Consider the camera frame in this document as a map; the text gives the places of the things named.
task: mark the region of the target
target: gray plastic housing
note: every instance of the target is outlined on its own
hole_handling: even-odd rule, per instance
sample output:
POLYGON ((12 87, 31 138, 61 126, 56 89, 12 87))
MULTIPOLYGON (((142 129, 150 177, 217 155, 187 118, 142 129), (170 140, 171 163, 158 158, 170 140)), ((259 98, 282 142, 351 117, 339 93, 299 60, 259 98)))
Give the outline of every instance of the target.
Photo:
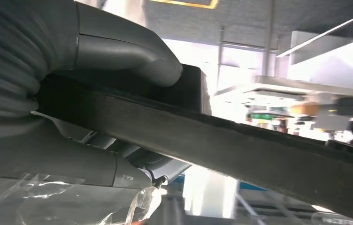
POLYGON ((103 10, 76 3, 79 38, 76 68, 132 69, 160 86, 175 84, 182 65, 153 31, 103 10))
POLYGON ((118 153, 64 138, 52 121, 35 116, 0 121, 0 176, 41 173, 84 179, 85 185, 143 189, 149 177, 118 153))

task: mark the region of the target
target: ceiling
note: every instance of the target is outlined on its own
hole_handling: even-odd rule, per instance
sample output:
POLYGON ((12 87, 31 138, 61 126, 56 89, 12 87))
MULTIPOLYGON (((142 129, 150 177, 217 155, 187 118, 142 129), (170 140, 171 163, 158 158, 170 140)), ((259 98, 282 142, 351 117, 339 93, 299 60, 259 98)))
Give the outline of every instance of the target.
MULTIPOLYGON (((159 36, 210 45, 225 26, 225 41, 264 46, 268 8, 269 0, 219 0, 215 9, 145 0, 147 25, 159 36)), ((276 0, 272 47, 293 30, 321 33, 352 18, 353 0, 276 0)), ((353 25, 336 35, 353 37, 353 25)))

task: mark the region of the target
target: yellow ceiling trim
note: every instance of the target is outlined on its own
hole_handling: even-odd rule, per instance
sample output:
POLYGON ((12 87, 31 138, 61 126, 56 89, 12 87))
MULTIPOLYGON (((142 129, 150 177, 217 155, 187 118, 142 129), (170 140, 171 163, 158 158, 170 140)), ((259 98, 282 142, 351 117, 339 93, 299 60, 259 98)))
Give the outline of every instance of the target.
POLYGON ((170 3, 170 4, 176 4, 176 5, 181 5, 181 6, 190 6, 190 7, 198 7, 198 8, 207 8, 207 9, 214 9, 216 8, 216 5, 218 4, 219 0, 211 0, 211 3, 209 5, 202 5, 202 4, 194 4, 194 3, 187 3, 183 1, 174 1, 174 0, 150 0, 150 1, 157 1, 157 2, 163 2, 163 3, 170 3))

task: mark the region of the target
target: clear plastic wrap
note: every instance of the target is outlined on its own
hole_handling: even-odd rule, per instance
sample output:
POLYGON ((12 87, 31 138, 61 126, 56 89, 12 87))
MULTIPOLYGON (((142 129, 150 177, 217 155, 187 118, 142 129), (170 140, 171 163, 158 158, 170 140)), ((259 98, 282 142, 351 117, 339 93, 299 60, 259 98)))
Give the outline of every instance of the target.
POLYGON ((92 186, 46 174, 0 177, 0 224, 131 225, 149 218, 160 202, 155 187, 92 186))

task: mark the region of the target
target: metal pole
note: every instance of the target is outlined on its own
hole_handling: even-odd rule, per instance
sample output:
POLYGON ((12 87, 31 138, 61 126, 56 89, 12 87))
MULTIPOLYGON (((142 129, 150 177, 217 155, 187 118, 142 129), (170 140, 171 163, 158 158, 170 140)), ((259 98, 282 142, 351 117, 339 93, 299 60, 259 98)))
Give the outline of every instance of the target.
MULTIPOLYGON (((239 202, 244 206, 244 208, 250 213, 251 216, 253 217, 258 217, 258 214, 254 211, 253 208, 244 200, 244 198, 237 193, 236 198, 239 200, 239 202)), ((258 225, 266 225, 260 218, 257 218, 258 225)))
POLYGON ((270 48, 272 46, 273 23, 275 20, 276 0, 269 0, 269 20, 265 32, 265 52, 262 59, 262 75, 269 76, 270 48))
POLYGON ((310 44, 310 43, 316 41, 317 39, 319 39, 319 38, 321 38, 321 37, 324 37, 324 36, 330 34, 330 33, 333 32, 333 31, 336 31, 336 30, 338 30, 338 29, 340 29, 340 28, 345 27, 346 25, 348 25, 348 24, 350 24, 350 23, 352 23, 352 22, 353 22, 353 18, 350 19, 350 20, 348 20, 348 21, 343 22, 342 24, 340 24, 340 25, 338 25, 338 26, 336 26, 336 27, 334 27, 334 28, 331 28, 330 30, 328 30, 328 31, 326 31, 326 32, 324 32, 324 33, 319 34, 318 36, 315 36, 315 37, 309 39, 308 41, 304 41, 304 42, 302 42, 301 44, 299 44, 299 45, 297 45, 297 46, 295 46, 295 47, 293 47, 293 48, 290 48, 289 50, 287 50, 287 51, 285 51, 285 52, 283 52, 283 53, 277 55, 276 57, 280 58, 280 57, 289 55, 289 54, 295 52, 296 50, 298 50, 298 49, 300 49, 300 48, 302 48, 302 47, 304 47, 304 46, 306 46, 306 45, 308 45, 308 44, 310 44))
POLYGON ((296 224, 305 225, 298 217, 291 213, 284 205, 282 205, 278 200, 274 199, 270 194, 262 193, 268 201, 272 202, 276 208, 278 208, 287 218, 291 219, 296 224))
POLYGON ((221 26, 220 30, 220 38, 219 38, 219 45, 218 45, 218 73, 216 74, 216 92, 218 91, 219 85, 219 74, 221 72, 221 64, 222 64, 222 44, 223 44, 223 36, 225 34, 225 27, 221 26))

